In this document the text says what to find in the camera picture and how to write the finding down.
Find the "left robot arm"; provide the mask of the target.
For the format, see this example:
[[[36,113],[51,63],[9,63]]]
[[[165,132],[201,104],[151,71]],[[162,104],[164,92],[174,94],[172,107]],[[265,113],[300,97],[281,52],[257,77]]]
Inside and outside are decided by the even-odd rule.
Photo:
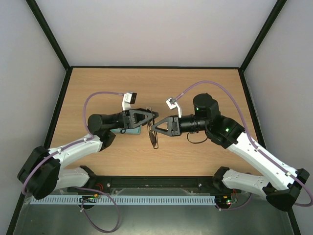
[[[129,130],[146,125],[158,117],[158,112],[129,109],[117,114],[92,114],[88,118],[89,133],[63,146],[47,149],[36,147],[17,174],[22,192],[43,199],[54,190],[85,186],[92,172],[85,166],[68,169],[71,163],[108,148],[115,139],[113,129]]]

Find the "black aluminium frame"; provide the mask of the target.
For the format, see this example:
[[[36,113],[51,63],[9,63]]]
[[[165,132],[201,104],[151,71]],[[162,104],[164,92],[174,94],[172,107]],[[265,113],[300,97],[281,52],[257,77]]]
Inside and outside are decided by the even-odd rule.
[[[234,74],[239,99],[262,145],[263,125],[244,76],[283,0],[114,1],[6,0],[1,22],[8,37],[8,96],[1,145],[11,179],[32,146],[50,144],[69,105],[79,71],[144,71],[153,83],[188,71]]]

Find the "controller board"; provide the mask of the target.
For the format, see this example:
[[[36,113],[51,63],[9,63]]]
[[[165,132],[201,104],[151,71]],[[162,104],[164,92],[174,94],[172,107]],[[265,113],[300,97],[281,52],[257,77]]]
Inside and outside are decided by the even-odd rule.
[[[93,195],[82,195],[80,199],[78,199],[79,203],[83,203],[84,201],[86,203],[96,203],[101,198],[101,195],[99,194],[93,194]]]
[[[235,193],[232,193],[228,195],[216,196],[215,203],[222,204],[222,205],[224,204],[231,205],[231,204],[237,203],[238,199],[239,199],[238,195]]]

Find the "right controller board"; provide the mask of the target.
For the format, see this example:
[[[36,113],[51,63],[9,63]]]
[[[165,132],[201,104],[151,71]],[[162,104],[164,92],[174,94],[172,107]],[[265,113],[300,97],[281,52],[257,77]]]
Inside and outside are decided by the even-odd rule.
[[[238,199],[239,199],[238,195],[235,193],[232,193],[228,195],[216,196],[215,203],[222,204],[222,205],[224,204],[231,205],[231,204],[237,203]]]

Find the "dark round sunglasses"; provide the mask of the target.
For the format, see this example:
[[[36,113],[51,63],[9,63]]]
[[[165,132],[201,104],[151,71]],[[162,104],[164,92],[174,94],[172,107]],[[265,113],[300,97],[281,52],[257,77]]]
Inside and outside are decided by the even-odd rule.
[[[149,135],[150,142],[153,149],[158,149],[158,137],[157,132],[152,130],[152,126],[155,124],[155,118],[158,117],[158,113],[154,112],[151,107],[147,107],[146,111],[153,115],[152,119],[147,122],[147,131]]]

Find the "grey glasses case green lining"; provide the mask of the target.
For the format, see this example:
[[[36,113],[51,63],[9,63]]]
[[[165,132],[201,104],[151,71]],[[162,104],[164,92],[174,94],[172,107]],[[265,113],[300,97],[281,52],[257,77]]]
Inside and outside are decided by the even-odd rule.
[[[122,128],[117,128],[117,129],[112,129],[111,130],[115,134],[129,134],[129,135],[139,135],[141,133],[141,127],[137,127],[134,129],[122,129]]]

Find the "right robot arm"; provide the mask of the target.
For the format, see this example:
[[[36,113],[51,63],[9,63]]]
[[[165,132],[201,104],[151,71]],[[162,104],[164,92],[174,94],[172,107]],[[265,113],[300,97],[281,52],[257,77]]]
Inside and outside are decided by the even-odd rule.
[[[296,204],[309,172],[288,166],[270,154],[237,121],[221,115],[218,102],[211,95],[195,96],[193,106],[193,115],[168,116],[153,124],[152,130],[170,137],[204,131],[213,143],[237,154],[261,173],[256,176],[220,167],[212,177],[217,191],[243,190],[265,198],[281,211],[289,211]]]

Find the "left controller board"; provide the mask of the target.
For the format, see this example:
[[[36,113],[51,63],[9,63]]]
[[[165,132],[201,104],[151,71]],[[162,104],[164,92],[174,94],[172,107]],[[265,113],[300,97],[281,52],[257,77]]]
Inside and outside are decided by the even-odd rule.
[[[78,199],[79,203],[83,203],[84,201],[86,203],[96,203],[101,198],[101,195],[99,194],[93,194],[93,195],[82,195],[80,199]]]

